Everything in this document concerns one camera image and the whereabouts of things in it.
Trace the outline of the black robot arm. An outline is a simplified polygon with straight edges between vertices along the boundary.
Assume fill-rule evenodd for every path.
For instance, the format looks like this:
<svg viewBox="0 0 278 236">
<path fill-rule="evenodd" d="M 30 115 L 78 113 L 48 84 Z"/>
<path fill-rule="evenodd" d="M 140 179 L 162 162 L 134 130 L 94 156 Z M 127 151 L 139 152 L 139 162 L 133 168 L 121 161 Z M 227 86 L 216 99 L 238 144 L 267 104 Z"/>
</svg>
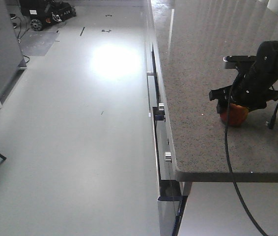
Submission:
<svg viewBox="0 0 278 236">
<path fill-rule="evenodd" d="M 264 41 L 255 56 L 226 56 L 226 69 L 236 69 L 232 85 L 211 90 L 209 99 L 217 100 L 217 112 L 228 103 L 248 108 L 264 109 L 270 100 L 278 100 L 278 41 Z"/>
</svg>

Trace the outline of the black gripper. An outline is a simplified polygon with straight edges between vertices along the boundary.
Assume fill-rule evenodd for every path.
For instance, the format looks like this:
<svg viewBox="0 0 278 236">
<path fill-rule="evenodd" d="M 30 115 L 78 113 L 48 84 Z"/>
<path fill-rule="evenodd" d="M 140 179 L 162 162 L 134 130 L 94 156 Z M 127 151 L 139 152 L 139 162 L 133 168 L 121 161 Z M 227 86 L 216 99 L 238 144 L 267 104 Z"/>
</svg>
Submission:
<svg viewBox="0 0 278 236">
<path fill-rule="evenodd" d="M 262 42 L 251 66 L 236 66 L 238 76 L 232 86 L 209 92 L 209 100 L 217 100 L 217 113 L 227 114 L 230 104 L 246 107 L 252 112 L 278 100 L 278 41 Z"/>
</svg>

